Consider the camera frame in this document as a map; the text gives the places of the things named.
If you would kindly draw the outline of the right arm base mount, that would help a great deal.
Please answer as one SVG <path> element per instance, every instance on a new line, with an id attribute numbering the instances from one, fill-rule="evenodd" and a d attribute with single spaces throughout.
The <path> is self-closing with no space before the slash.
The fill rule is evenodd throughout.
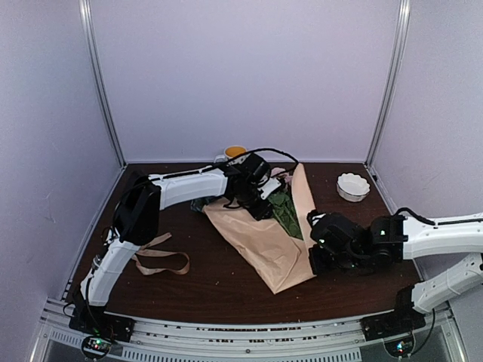
<path id="1" fill-rule="evenodd" d="M 398 291 L 392 311 L 365 317 L 360 320 L 366 341 L 384 339 L 426 326 L 425 314 L 414 309 L 411 300 L 414 286 Z"/>

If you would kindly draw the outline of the green and tan wrapping paper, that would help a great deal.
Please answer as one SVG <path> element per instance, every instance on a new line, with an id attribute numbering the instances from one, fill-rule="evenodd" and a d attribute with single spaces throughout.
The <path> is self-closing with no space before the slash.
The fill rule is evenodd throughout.
<path id="1" fill-rule="evenodd" d="M 221 236 L 258 273 L 272 293 L 277 294 L 315 277 L 309 262 L 311 227 L 309 212 L 315 209 L 303 164 L 297 165 L 291 181 L 296 220 L 302 238 L 292 238 L 275 219 L 256 221 L 247 210 L 230 210 L 221 198 L 203 207 Z"/>

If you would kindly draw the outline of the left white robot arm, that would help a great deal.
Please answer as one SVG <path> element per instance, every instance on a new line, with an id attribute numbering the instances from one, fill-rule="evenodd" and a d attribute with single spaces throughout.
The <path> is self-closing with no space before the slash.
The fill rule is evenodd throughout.
<path id="1" fill-rule="evenodd" d="M 161 211 L 199 198 L 224 197 L 235 201 L 255 220 L 268 219 L 272 205 L 268 197 L 281 187 L 267 164 L 254 168 L 241 165 L 212 165 L 168 174 L 149 174 L 135 179 L 115 208 L 112 224 L 91 270 L 72 298 L 82 308 L 78 320 L 93 335 L 108 329 L 104 307 L 119 276 L 132 256 L 158 234 Z"/>

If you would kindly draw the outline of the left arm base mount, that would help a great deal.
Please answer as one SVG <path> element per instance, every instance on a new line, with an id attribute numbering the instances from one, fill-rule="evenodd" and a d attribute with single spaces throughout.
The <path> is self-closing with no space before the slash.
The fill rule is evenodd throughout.
<path id="1" fill-rule="evenodd" d="M 89 305 L 80 293 L 73 296 L 73 305 L 70 329 L 104 339 L 130 342 L 135 325 L 134 319 L 107 314 L 104 307 Z"/>

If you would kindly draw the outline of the white mug with orange inside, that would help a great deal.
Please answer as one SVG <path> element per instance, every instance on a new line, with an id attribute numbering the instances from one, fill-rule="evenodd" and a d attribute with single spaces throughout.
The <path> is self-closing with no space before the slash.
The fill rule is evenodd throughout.
<path id="1" fill-rule="evenodd" d="M 221 155 L 214 158 L 215 163 L 231 160 L 232 158 L 246 153 L 247 149 L 243 146 L 229 146 L 224 149 Z"/>

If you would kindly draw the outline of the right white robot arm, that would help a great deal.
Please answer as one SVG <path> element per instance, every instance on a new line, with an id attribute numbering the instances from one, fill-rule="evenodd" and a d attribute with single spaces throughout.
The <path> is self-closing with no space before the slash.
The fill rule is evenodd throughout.
<path id="1" fill-rule="evenodd" d="M 439 274 L 398 293 L 387 327 L 404 332 L 434 307 L 482 283 L 482 215 L 426 218 L 408 207 L 379 216 L 363 227 L 341 213 L 312 210 L 307 215 L 314 241 L 309 258 L 314 274 L 334 268 L 381 272 L 403 261 L 438 256 L 461 257 Z"/>

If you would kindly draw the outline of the blue hydrangea fake flower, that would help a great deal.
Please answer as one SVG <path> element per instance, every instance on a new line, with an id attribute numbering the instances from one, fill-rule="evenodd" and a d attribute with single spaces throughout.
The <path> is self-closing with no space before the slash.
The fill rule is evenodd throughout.
<path id="1" fill-rule="evenodd" d="M 201 213 L 204 206 L 220 199 L 218 197 L 197 198 L 191 201 L 190 209 Z M 278 191 L 268 197 L 272 205 L 272 216 L 280 226 L 292 237 L 303 239 L 301 228 L 298 222 L 296 209 L 289 191 Z"/>

